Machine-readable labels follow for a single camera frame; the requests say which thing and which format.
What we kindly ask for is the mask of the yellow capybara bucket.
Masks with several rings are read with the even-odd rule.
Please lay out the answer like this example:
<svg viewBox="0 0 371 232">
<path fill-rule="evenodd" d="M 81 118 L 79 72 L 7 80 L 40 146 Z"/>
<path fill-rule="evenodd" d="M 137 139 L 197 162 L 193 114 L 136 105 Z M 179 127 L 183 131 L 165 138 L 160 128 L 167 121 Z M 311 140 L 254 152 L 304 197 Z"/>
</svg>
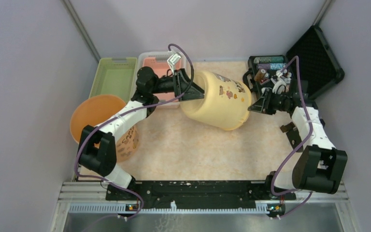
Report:
<svg viewBox="0 0 371 232">
<path fill-rule="evenodd" d="M 187 117 L 226 131 L 248 119 L 253 97 L 243 82 L 210 71 L 194 72 L 193 82 L 204 90 L 204 98 L 180 102 Z"/>
</svg>

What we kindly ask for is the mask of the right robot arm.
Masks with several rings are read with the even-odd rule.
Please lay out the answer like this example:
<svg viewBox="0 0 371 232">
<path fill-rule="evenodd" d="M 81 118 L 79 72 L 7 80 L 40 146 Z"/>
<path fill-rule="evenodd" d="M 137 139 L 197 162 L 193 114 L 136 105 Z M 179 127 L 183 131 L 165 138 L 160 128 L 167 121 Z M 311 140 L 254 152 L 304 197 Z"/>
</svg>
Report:
<svg viewBox="0 0 371 232">
<path fill-rule="evenodd" d="M 299 143 L 272 174 L 271 181 L 265 184 L 264 193 L 268 198 L 277 199 L 296 190 L 337 192 L 348 156 L 326 135 L 318 108 L 307 94 L 276 94 L 267 89 L 248 110 L 267 115 L 278 111 L 289 113 L 291 123 L 282 126 L 281 130 L 284 133 L 294 130 L 299 137 Z"/>
</svg>

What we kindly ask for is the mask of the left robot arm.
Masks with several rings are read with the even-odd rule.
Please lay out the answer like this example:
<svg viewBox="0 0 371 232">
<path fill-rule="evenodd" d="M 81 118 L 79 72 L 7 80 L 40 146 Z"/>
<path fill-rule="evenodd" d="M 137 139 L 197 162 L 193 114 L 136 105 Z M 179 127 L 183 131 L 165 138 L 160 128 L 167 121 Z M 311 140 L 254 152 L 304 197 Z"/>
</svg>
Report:
<svg viewBox="0 0 371 232">
<path fill-rule="evenodd" d="M 75 166 L 97 173 L 100 180 L 117 188 L 117 194 L 124 200 L 133 198 L 135 178 L 118 165 L 116 142 L 163 104 L 157 97 L 159 93 L 173 92 L 180 102 L 203 99 L 204 90 L 194 83 L 194 75 L 194 67 L 190 73 L 181 68 L 163 77 L 158 77 L 151 67 L 140 68 L 135 93 L 127 105 L 108 120 L 82 129 Z"/>
</svg>

